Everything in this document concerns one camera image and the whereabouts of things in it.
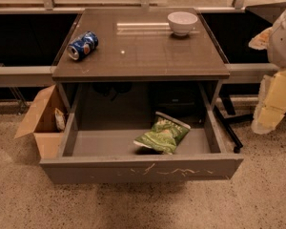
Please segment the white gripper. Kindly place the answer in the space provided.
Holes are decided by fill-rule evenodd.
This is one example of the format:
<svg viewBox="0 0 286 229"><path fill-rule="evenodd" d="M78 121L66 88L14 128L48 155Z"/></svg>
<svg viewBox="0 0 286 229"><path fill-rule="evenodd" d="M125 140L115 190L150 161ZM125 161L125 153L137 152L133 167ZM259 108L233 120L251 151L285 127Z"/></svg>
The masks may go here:
<svg viewBox="0 0 286 229"><path fill-rule="evenodd" d="M286 68L286 10L248 44L254 50L267 50L268 60ZM258 103L251 128L259 135L273 131L286 114L286 70L273 76L264 75L260 83Z"/></svg>

